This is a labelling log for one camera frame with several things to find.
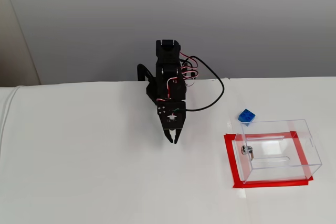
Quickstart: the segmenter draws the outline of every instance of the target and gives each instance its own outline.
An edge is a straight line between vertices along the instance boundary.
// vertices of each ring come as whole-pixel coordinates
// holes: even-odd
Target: blue lego brick
[[[254,115],[252,112],[249,110],[245,109],[238,117],[238,120],[240,120],[242,123],[247,123],[246,125],[248,126],[248,123],[251,122],[256,115]]]

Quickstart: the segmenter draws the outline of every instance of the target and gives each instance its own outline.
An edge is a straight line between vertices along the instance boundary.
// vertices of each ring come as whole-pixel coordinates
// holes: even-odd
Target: gray wall
[[[0,87],[39,85],[10,0],[0,0]]]
[[[162,38],[221,77],[336,75],[336,0],[12,2],[44,84],[135,80]]]

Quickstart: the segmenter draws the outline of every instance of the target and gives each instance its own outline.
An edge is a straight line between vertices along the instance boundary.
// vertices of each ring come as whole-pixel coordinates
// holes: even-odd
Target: red tape
[[[304,155],[302,146],[300,144],[299,137],[295,131],[287,132],[287,133],[281,133],[285,136],[288,136],[293,139],[294,145],[297,149],[300,161],[302,165],[307,165],[307,159]],[[253,137],[265,137],[270,136],[271,134],[253,134]],[[234,180],[234,188],[257,188],[257,187],[282,187],[282,186],[308,186],[308,182],[313,180],[313,177],[311,176],[309,179],[298,179],[298,180],[279,180],[279,181],[272,181],[272,182],[266,182],[266,181],[255,181],[255,182],[246,182],[245,184],[240,180],[238,167],[236,163],[235,158],[235,152],[233,150],[232,141],[235,139],[236,134],[225,134],[224,135],[224,142],[226,145],[227,155],[229,158],[229,163],[231,167],[232,177]],[[308,167],[303,167],[303,170],[305,172],[305,175],[308,177],[310,175],[310,169]]]

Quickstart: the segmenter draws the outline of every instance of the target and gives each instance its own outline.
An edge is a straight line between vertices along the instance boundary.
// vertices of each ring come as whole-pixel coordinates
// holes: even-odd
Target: clear plastic box
[[[244,184],[309,179],[321,167],[305,120],[240,125],[234,149]]]

